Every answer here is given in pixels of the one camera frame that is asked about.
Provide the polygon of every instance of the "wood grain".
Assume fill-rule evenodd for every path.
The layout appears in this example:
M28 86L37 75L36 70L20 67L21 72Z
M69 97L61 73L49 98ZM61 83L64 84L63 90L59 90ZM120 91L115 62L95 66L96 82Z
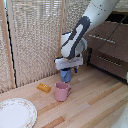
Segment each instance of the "wood grain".
M128 86L92 66L72 69L69 84L72 92L64 102L54 98L56 74L0 95L0 102L10 98L31 101L38 118L33 128L111 128L128 102ZM51 87L49 93L36 87L43 83Z

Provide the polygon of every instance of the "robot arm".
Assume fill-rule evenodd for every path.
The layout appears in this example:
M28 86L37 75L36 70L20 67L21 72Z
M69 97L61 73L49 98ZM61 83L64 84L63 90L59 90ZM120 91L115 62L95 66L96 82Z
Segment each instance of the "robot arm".
M80 54L83 48L77 50L77 47L80 46L79 43L83 35L104 22L118 2L119 0L91 0L73 31L61 36L62 56L71 60Z

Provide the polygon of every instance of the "white plate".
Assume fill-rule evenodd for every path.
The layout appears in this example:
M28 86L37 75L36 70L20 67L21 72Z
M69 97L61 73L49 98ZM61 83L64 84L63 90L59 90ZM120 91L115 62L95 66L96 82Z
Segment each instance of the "white plate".
M26 99L13 98L0 103L0 128L32 128L36 118L35 106Z

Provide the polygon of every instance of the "black cable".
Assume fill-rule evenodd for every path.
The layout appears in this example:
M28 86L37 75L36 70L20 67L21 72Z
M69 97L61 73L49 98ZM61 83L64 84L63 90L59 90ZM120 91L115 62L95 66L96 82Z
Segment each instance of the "black cable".
M100 47L102 47L106 42L107 42L107 40L113 35L113 33L116 31L116 29L121 25L121 23L126 19L126 17L128 16L128 14L127 15L125 15L125 17L120 21L120 23L116 26L116 28L113 30L113 32L110 34L110 36L96 49L96 51L100 48Z

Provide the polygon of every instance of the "pink mug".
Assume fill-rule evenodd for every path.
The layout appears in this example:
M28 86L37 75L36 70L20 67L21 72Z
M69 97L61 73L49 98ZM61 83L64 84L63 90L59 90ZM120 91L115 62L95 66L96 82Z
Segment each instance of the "pink mug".
M71 92L71 86L65 82L56 83L55 99L58 101L65 101Z

